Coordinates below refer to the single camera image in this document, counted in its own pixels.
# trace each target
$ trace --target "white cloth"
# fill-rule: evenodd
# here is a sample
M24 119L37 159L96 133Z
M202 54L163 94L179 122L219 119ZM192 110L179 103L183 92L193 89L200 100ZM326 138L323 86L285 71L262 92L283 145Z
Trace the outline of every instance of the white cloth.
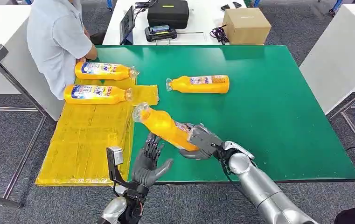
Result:
M76 58L92 43L84 33L80 0L36 0L28 19L28 48L52 93L60 100L76 76Z

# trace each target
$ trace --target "green tabletop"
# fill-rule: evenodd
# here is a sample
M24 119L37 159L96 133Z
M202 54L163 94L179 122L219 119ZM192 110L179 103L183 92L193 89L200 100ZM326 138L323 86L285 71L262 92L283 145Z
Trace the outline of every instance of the green tabletop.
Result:
M101 62L136 66L138 84L158 85L153 109L178 122L201 122L240 144L273 180L355 180L352 162L286 46L98 46L98 55ZM227 94L166 91L166 78L218 74L230 77ZM147 135L136 123L131 169ZM227 180L215 158L185 159L166 143L159 164L167 158L174 164L160 181Z

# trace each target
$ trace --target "black device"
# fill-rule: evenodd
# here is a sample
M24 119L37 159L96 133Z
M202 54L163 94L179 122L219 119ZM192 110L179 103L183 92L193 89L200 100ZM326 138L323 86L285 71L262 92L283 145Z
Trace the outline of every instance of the black device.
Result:
M242 5L239 4L239 3L237 3L236 1L234 1L233 3L234 3L235 8L240 8L240 7L242 7Z
M223 11L225 11L226 9L229 9L229 8L230 8L230 6L228 4L225 6L221 6L221 10L223 10Z
M133 28L135 27L135 19L133 17L133 6L126 12L122 21L119 24L119 44L132 45L133 44Z
M167 38L172 38L172 39L177 38L176 30L170 28L170 26L168 25L147 27L144 29L144 32L146 34L146 39L148 42L167 39Z
M141 2L136 2L135 7L136 8L148 8L150 6L149 1L141 1Z
M184 29L188 17L188 3L184 0L159 0L147 13L150 27L169 25L175 29Z

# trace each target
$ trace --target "person's hand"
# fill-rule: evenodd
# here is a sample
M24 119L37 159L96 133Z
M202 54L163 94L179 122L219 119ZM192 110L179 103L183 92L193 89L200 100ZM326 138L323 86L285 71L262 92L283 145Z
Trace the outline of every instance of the person's hand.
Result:
M162 175L164 175L172 166L173 159L157 168L158 156L161 153L164 144L158 145L161 138L153 133L149 133L144 146L136 157L132 170L132 181L140 183L150 188Z
M84 56L82 58L76 59L76 64L79 62L87 62L87 58Z

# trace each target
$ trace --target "metal robot forearm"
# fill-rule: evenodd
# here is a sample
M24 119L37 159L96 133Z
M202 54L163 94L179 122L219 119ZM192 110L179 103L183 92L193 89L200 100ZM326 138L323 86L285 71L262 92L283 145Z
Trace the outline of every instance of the metal robot forearm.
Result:
M318 224L291 202L266 173L253 165L247 155L233 154L229 166L239 178L243 192L268 224Z

